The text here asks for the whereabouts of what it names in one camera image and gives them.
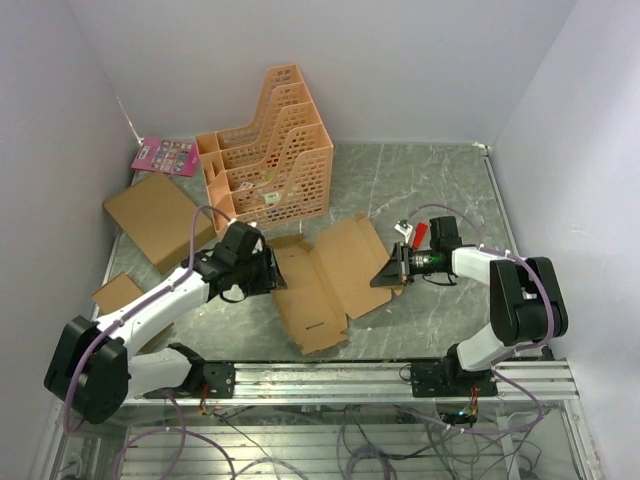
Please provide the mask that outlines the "brown cardboard box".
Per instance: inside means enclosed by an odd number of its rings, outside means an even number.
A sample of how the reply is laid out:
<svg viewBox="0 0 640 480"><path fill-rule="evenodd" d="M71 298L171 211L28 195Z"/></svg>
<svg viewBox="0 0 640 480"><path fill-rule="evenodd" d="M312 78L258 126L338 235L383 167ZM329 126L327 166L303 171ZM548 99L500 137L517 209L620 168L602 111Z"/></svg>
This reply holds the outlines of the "brown cardboard box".
<svg viewBox="0 0 640 480"><path fill-rule="evenodd" d="M393 297L402 287L372 287L389 253L369 218L357 213L320 233L313 244L302 234L269 241L284 289L271 293L284 327L304 355L348 339L348 321Z"/></svg>

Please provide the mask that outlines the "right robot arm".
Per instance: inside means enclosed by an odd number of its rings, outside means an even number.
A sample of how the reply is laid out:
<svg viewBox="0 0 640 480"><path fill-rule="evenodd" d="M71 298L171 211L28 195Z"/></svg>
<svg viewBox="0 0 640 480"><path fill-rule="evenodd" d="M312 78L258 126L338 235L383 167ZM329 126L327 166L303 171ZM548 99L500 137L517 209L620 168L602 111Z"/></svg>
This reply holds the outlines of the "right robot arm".
<svg viewBox="0 0 640 480"><path fill-rule="evenodd" d="M488 287L489 323L447 353L451 365L440 373L450 394L465 394L476 373L518 351L546 346L568 330L568 313L554 266L547 257L522 258L508 251L465 244L453 216L429 221L429 248L398 242L371 279L372 287L405 286L416 276L445 274Z"/></svg>

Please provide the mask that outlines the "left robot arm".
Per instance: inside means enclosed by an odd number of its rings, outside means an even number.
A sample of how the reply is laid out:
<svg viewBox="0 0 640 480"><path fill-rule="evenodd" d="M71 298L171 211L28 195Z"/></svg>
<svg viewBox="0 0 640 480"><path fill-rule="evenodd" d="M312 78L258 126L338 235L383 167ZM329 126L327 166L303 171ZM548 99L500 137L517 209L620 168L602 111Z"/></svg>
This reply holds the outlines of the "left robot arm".
<svg viewBox="0 0 640 480"><path fill-rule="evenodd" d="M206 384L206 360L182 344L141 349L186 313L238 288L244 298L283 289L274 248L262 232L232 222L210 249L192 249L159 285L124 307L90 321L77 316L62 330L44 379L71 418L99 424L131 397L167 389L192 397Z"/></svg>

